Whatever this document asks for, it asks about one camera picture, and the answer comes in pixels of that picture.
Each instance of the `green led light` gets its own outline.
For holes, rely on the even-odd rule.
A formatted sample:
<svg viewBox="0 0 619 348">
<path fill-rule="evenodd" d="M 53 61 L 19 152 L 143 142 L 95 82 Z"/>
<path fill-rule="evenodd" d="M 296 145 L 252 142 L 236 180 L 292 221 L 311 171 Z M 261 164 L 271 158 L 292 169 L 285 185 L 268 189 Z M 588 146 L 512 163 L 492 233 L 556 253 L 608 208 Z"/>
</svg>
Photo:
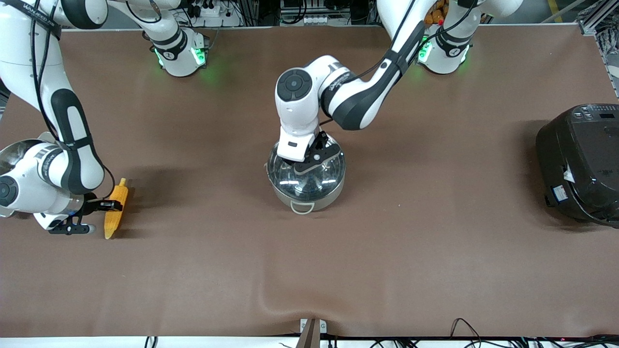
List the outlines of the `green led light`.
<svg viewBox="0 0 619 348">
<path fill-rule="evenodd" d="M 204 65 L 204 63 L 206 63 L 206 57 L 204 55 L 204 51 L 193 48 L 191 49 L 191 53 L 194 55 L 194 58 L 196 59 L 196 64 Z"/>
<path fill-rule="evenodd" d="M 155 49 L 155 54 L 157 55 L 157 58 L 159 59 L 159 65 L 163 67 L 163 61 L 161 60 L 161 56 L 159 55 L 159 52 L 157 52 L 157 49 Z"/>
<path fill-rule="evenodd" d="M 419 56 L 417 59 L 421 63 L 425 63 L 428 60 L 428 55 L 430 54 L 431 50 L 432 50 L 432 42 L 426 41 L 426 43 L 423 44 L 423 47 L 419 50 Z"/>
<path fill-rule="evenodd" d="M 460 60 L 460 64 L 464 63 L 464 61 L 466 60 L 466 53 L 469 51 L 469 47 L 470 45 L 467 45 L 464 49 L 464 52 L 462 52 L 462 60 Z"/>
</svg>

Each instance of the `control panel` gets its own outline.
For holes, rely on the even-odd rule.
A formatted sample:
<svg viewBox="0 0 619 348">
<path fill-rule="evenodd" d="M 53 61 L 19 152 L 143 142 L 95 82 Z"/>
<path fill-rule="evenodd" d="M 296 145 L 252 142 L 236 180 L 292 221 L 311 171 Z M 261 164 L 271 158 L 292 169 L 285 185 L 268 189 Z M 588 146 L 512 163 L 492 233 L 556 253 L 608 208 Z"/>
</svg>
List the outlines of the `control panel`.
<svg viewBox="0 0 619 348">
<path fill-rule="evenodd" d="M 619 107 L 613 104 L 588 104 L 574 108 L 573 121 L 616 121 L 619 120 Z"/>
</svg>

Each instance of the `brown table surface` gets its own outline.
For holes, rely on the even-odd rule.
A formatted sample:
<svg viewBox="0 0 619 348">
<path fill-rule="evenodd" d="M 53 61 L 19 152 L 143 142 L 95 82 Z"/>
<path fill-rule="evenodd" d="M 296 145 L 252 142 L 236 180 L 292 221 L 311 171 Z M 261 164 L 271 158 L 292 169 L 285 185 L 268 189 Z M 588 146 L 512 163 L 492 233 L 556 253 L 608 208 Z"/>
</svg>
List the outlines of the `brown table surface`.
<svg viewBox="0 0 619 348">
<path fill-rule="evenodd" d="M 562 111 L 617 101 L 576 26 L 480 27 L 454 74 L 414 67 L 368 129 L 325 127 L 348 162 L 331 207 L 276 198 L 278 76 L 322 54 L 364 71 L 388 43 L 224 30 L 178 79 L 139 32 L 63 35 L 98 153 L 134 189 L 115 240 L 0 221 L 0 336 L 271 335 L 307 317 L 346 336 L 445 336 L 456 317 L 484 336 L 619 331 L 619 232 L 547 209 L 534 154 Z M 0 125 L 2 146 L 45 127 L 18 98 Z"/>
</svg>

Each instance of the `pot handle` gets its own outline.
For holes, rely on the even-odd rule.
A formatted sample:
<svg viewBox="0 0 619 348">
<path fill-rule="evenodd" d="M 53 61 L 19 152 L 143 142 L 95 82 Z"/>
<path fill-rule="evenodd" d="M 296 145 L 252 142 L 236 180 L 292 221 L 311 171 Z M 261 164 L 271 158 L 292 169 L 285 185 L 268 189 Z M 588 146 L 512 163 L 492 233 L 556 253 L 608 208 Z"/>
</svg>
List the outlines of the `pot handle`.
<svg viewBox="0 0 619 348">
<path fill-rule="evenodd" d="M 300 212 L 298 210 L 295 209 L 295 204 L 297 206 L 300 207 L 309 207 L 309 210 L 306 212 Z M 315 202 L 309 202 L 309 203 L 303 203 L 303 202 L 295 202 L 295 201 L 290 201 L 290 208 L 292 209 L 293 212 L 299 214 L 299 215 L 307 215 L 309 213 L 311 213 L 314 210 L 314 206 L 316 206 Z"/>
</svg>

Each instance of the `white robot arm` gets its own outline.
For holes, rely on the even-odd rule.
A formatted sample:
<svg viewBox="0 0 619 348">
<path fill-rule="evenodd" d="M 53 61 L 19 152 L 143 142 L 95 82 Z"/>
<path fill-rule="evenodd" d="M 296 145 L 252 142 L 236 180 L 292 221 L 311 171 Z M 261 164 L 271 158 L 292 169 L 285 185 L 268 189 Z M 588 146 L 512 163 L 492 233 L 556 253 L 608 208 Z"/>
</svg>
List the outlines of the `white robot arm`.
<svg viewBox="0 0 619 348">
<path fill-rule="evenodd" d="M 491 13 L 499 15 L 513 13 L 521 2 L 485 1 L 488 3 L 486 6 L 493 10 Z M 307 159 L 306 151 L 319 131 L 319 107 L 343 129 L 367 127 L 374 120 L 389 91 L 416 58 L 425 31 L 423 18 L 434 3 L 435 0 L 377 1 L 378 12 L 392 42 L 383 59 L 374 67 L 377 68 L 374 76 L 367 82 L 357 78 L 332 56 L 323 56 L 305 67 L 285 71 L 275 87 L 275 104 L 281 123 L 278 156 L 293 162 L 304 162 Z M 454 3 L 444 24 L 448 26 L 448 31 L 443 36 L 437 35 L 439 40 L 453 40 L 454 30 L 460 35 L 458 37 L 462 33 L 467 34 L 466 41 L 458 37 L 455 37 L 455 41 L 459 45 L 464 42 L 468 45 L 470 36 L 479 24 L 479 16 L 474 15 L 479 12 L 476 7 L 482 3 L 484 0 L 460 0 L 460 6 Z M 461 54 L 465 52 L 460 50 L 453 57 L 442 59 L 439 53 L 445 55 L 444 50 L 449 53 L 452 48 L 437 46 L 442 50 L 435 50 L 435 54 L 429 56 L 425 64 L 432 69 L 430 64 L 436 61 L 435 66 L 441 67 L 441 73 L 455 70 L 462 60 Z"/>
<path fill-rule="evenodd" d="M 86 195 L 92 199 L 104 178 L 84 109 L 64 72 L 59 25 L 100 27 L 107 5 L 104 0 L 2 2 L 0 78 L 40 110 L 57 135 L 0 152 L 0 207 L 3 215 L 35 214 L 41 226 L 52 230 L 81 210 Z"/>
<path fill-rule="evenodd" d="M 191 28 L 179 27 L 170 11 L 181 0 L 109 0 L 108 3 L 144 29 L 170 75 L 188 76 L 206 64 L 208 39 Z"/>
<path fill-rule="evenodd" d="M 0 152 L 0 216 L 31 213 L 50 233 L 75 234 L 94 230 L 81 223 L 83 215 L 123 208 L 92 193 L 101 185 L 105 167 L 64 71 L 60 25 L 100 28 L 109 4 L 146 31 L 171 75 L 187 76 L 206 63 L 204 37 L 179 28 L 169 11 L 179 3 L 0 0 L 0 79 L 14 95 L 41 111 L 51 132 Z"/>
</svg>

